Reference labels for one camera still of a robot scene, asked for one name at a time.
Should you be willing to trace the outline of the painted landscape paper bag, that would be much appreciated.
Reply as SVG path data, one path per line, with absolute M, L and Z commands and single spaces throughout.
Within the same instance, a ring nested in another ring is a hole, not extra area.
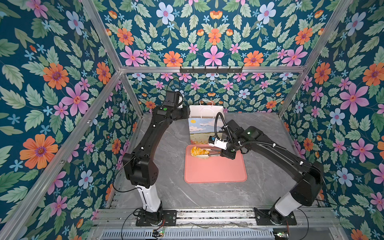
M 222 137 L 221 133 L 223 121 L 216 116 L 218 113 L 224 114 L 224 107 L 216 105 L 189 105 L 189 132 L 192 145 L 208 144 L 210 136 Z

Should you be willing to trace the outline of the braided bread loaf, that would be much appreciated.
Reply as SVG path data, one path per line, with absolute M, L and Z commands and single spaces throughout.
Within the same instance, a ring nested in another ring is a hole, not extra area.
M 191 149 L 191 156 L 196 158 L 208 158 L 210 154 L 210 151 L 208 149 L 201 149 L 198 147 L 192 147 Z

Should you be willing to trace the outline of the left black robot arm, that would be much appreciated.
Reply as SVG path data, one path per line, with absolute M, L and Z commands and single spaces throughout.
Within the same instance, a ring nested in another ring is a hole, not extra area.
M 156 149 L 168 127 L 177 120 L 189 117 L 189 108 L 156 107 L 152 119 L 139 144 L 130 154 L 123 156 L 123 168 L 127 180 L 140 194 L 144 214 L 153 224 L 163 219 L 163 205 L 160 200 L 156 181 L 159 169 L 154 162 Z

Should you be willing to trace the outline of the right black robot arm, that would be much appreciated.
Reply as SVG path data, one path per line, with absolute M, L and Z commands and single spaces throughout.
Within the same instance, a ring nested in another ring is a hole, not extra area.
M 221 157 L 233 160 L 237 152 L 243 149 L 247 152 L 253 151 L 284 170 L 296 182 L 296 185 L 279 198 L 269 211 L 263 212 L 255 208 L 255 213 L 264 215 L 274 225 L 281 225 L 288 221 L 293 211 L 303 206 L 309 207 L 317 199 L 324 183 L 322 164 L 310 163 L 291 153 L 253 126 L 243 129 L 233 120 L 223 121 L 222 133 L 224 139 L 217 134 L 209 137 L 210 146 L 219 148 Z

